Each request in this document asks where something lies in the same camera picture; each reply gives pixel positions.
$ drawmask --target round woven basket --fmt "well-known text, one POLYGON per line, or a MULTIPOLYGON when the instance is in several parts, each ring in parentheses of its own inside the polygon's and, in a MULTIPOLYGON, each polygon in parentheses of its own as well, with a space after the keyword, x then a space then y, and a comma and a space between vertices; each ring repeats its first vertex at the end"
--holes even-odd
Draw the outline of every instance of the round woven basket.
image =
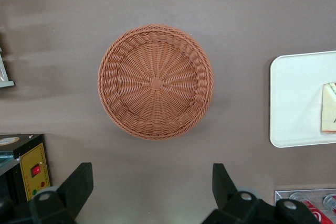
POLYGON ((200 45, 166 25, 132 29, 107 50, 98 74, 101 103, 126 132, 147 140, 186 133, 207 111, 214 75, 200 45))

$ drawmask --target yellow label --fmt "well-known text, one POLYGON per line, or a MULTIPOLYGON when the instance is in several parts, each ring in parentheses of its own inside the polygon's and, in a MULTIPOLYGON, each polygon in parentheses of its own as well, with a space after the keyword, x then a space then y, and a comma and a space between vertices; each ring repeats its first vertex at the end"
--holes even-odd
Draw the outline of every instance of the yellow label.
POLYGON ((27 200, 39 190, 50 186, 43 143, 22 155, 20 166, 27 200))

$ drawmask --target basket center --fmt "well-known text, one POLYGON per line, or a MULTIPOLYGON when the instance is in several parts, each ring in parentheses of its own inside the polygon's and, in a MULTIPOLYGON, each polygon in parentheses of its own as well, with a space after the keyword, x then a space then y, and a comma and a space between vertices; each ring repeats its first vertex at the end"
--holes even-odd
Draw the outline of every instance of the basket center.
POLYGON ((151 88, 154 90, 159 90, 161 88, 161 83, 161 78, 155 76, 152 78, 151 88))

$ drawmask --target red switch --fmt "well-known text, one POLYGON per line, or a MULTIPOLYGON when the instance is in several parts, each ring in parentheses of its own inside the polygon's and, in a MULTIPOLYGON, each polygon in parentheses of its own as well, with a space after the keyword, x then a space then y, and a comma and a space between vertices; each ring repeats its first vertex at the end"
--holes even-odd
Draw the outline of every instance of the red switch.
POLYGON ((35 165, 32 169, 32 177, 34 178, 37 174, 41 172, 39 164, 35 165))

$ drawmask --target white plate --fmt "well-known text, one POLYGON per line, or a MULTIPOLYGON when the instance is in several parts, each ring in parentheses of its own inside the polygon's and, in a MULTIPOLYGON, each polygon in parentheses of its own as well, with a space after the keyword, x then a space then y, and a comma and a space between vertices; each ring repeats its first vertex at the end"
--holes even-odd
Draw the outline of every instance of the white plate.
POLYGON ((270 66, 270 140, 276 147, 336 143, 321 133, 322 87, 336 82, 336 51, 286 55, 270 66))

